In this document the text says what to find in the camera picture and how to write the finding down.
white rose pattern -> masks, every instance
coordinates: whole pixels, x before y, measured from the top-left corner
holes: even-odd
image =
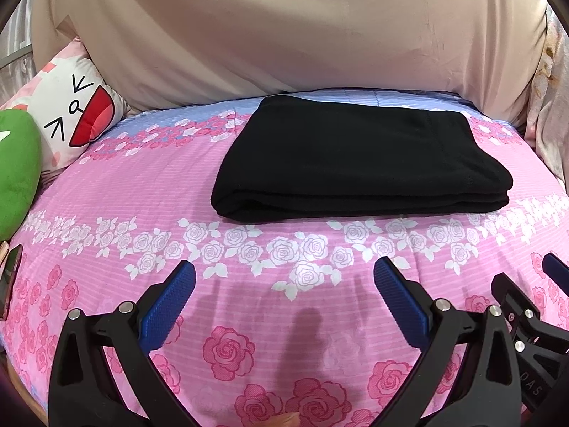
[[[221,260],[224,251],[223,244],[213,239],[201,248],[201,259],[206,265],[217,263]]]
[[[76,217],[47,219],[45,211],[40,211],[28,214],[22,230],[32,231],[32,243],[59,242],[64,257],[85,252],[104,258],[118,255],[120,259],[134,255],[134,262],[125,267],[133,279],[138,274],[160,271],[167,261],[172,262],[172,268],[182,258],[201,262],[206,269],[196,266],[196,270],[202,271],[204,278],[230,277],[231,265],[222,263],[222,258],[234,256],[233,261],[248,265],[253,276],[277,267],[282,271],[283,265],[289,265],[284,267],[286,280],[275,282],[272,289],[284,291],[288,299],[294,300],[298,293],[314,287],[338,285],[341,272],[352,267],[358,255],[365,262],[388,256],[400,269],[411,268],[409,261],[415,258],[433,261],[435,255],[444,256],[445,267],[460,274],[461,267],[478,257],[483,240],[493,239],[500,246],[509,238],[518,237],[530,244],[539,226],[559,226],[567,214],[569,199],[553,194],[543,200],[512,200],[498,212],[467,214],[460,219],[429,217],[428,225],[423,224],[421,229],[416,228],[417,221],[425,218],[331,220],[326,225],[339,236],[331,237],[318,229],[294,233],[294,238],[267,232],[268,238],[262,242],[254,240],[263,231],[253,225],[226,226],[220,232],[219,221],[189,222],[185,218],[178,222],[180,230],[161,231],[152,227],[139,229],[135,217],[100,217],[95,223],[86,224],[76,223]],[[371,237],[372,233],[381,235]]]
[[[321,260],[328,256],[328,238],[320,234],[309,234],[300,245],[301,256],[308,261]]]
[[[263,248],[255,241],[248,241],[239,247],[237,254],[241,263],[252,265],[263,255]]]
[[[183,244],[181,244],[178,241],[172,241],[167,246],[167,248],[164,249],[164,256],[166,257],[167,260],[178,259],[181,258],[183,252],[184,252]]]
[[[152,235],[145,231],[136,236],[133,240],[134,252],[146,252],[152,247]]]
[[[186,228],[184,239],[193,244],[199,244],[208,235],[208,227],[205,223],[192,223]]]
[[[229,247],[238,247],[247,240],[247,229],[244,226],[228,229],[223,236],[223,243]]]
[[[317,264],[299,261],[289,275],[290,281],[299,290],[306,292],[324,283],[324,273]]]
[[[395,256],[395,244],[391,239],[383,236],[378,236],[372,243],[372,251],[379,257]]]
[[[285,263],[294,263],[298,260],[298,243],[279,236],[267,244],[267,252],[272,263],[275,265],[284,265]]]
[[[344,240],[350,244],[363,244],[369,237],[369,229],[360,221],[344,225]]]
[[[330,262],[339,269],[351,267],[354,264],[354,251],[349,247],[335,247]]]

floral bedsheet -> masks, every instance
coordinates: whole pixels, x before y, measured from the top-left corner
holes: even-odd
[[[0,341],[45,408],[69,310],[103,313],[135,301],[180,259],[195,265],[197,286],[151,359],[204,427],[249,427],[295,411],[303,427],[369,425],[418,356],[373,284],[383,255],[432,296],[467,310],[493,303],[491,279],[506,272],[545,320],[569,328],[567,297],[540,266],[550,251],[569,258],[569,199],[515,130],[450,95],[301,96],[461,111],[480,147],[513,175],[510,204],[483,215],[238,225],[220,219],[209,197],[260,99],[127,119],[44,192],[14,239],[25,248]],[[141,412],[115,352],[106,354],[125,400]],[[462,356],[457,347],[429,412]]]

beige curtain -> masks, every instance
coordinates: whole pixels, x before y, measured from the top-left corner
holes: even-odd
[[[78,34],[146,110],[329,87],[459,93],[523,121],[545,0],[34,0],[38,68]]]

folded black towel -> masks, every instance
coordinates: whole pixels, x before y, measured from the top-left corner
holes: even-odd
[[[459,112],[265,98],[225,156],[211,203],[244,223],[485,213],[511,174]]]

wooden bed frame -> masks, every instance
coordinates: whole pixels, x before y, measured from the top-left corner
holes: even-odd
[[[32,395],[27,391],[26,387],[22,383],[18,374],[10,364],[10,361],[7,361],[7,372],[10,382],[18,392],[18,395],[22,397],[22,400],[28,405],[31,411],[41,420],[45,425],[48,425],[47,421],[47,414],[44,409],[40,406],[40,404],[33,399]]]

